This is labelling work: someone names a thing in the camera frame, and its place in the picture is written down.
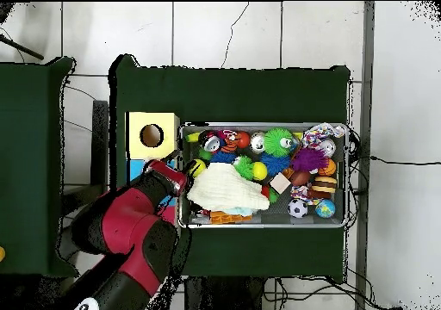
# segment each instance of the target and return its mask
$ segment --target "soccer ball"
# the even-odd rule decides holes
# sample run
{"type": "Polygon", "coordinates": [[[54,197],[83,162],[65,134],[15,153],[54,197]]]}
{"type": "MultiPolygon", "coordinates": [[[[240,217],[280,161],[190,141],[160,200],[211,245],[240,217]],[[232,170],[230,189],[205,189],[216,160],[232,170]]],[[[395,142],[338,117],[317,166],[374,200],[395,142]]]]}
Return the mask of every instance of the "soccer ball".
{"type": "Polygon", "coordinates": [[[307,215],[307,204],[301,199],[293,199],[288,205],[289,215],[303,218],[307,215]]]}

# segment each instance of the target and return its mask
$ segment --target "white cloth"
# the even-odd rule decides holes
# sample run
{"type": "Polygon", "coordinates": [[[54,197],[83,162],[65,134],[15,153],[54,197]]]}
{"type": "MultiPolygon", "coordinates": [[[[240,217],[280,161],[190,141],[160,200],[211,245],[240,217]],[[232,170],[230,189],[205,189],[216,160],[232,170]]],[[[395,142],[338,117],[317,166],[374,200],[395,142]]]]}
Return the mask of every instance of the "white cloth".
{"type": "Polygon", "coordinates": [[[211,163],[195,178],[187,198],[210,211],[237,207],[266,210],[270,201],[261,191],[261,185],[245,180],[232,164],[211,163]]]}

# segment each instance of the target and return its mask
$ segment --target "yellow cube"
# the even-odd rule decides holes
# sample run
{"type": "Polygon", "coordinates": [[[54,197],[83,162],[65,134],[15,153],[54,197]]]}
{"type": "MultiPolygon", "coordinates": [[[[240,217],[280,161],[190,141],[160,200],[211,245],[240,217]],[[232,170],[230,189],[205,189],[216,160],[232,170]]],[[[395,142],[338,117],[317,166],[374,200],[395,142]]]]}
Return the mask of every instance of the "yellow cube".
{"type": "Polygon", "coordinates": [[[179,118],[173,113],[129,113],[126,133],[130,158],[167,157],[177,149],[178,129],[179,118]]]}

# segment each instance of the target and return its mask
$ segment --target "yellow ball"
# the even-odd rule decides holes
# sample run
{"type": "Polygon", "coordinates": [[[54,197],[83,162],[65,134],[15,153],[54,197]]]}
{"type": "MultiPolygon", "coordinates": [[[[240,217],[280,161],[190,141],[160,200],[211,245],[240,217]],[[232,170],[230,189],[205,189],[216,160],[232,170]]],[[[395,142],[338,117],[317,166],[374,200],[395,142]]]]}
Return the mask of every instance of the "yellow ball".
{"type": "Polygon", "coordinates": [[[254,162],[252,164],[252,175],[255,180],[262,181],[268,175],[268,171],[266,170],[266,165],[262,162],[254,162]]]}
{"type": "Polygon", "coordinates": [[[3,261],[4,257],[6,256],[6,251],[3,247],[0,247],[0,262],[3,261]]]}
{"type": "Polygon", "coordinates": [[[192,177],[198,177],[201,172],[207,168],[207,166],[201,159],[194,159],[194,161],[196,164],[191,170],[189,170],[189,175],[192,177]]]}

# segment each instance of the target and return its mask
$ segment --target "green tablecloth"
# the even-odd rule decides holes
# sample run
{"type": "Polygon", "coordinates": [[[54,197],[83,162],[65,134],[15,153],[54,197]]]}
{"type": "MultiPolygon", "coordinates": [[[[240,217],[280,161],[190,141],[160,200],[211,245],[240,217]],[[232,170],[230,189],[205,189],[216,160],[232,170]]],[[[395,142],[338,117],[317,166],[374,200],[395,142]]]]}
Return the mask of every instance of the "green tablecloth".
{"type": "MultiPolygon", "coordinates": [[[[119,186],[126,179],[126,111],[173,112],[181,122],[346,121],[350,73],[345,66],[268,71],[145,68],[125,55],[112,64],[109,75],[110,108],[116,108],[117,119],[119,186]]],[[[222,228],[192,232],[185,275],[343,277],[344,228],[222,228]]],[[[183,231],[182,241],[187,237],[183,231]]]]}
{"type": "Polygon", "coordinates": [[[74,276],[57,254],[60,92],[73,59],[0,63],[0,274],[74,276]]]}

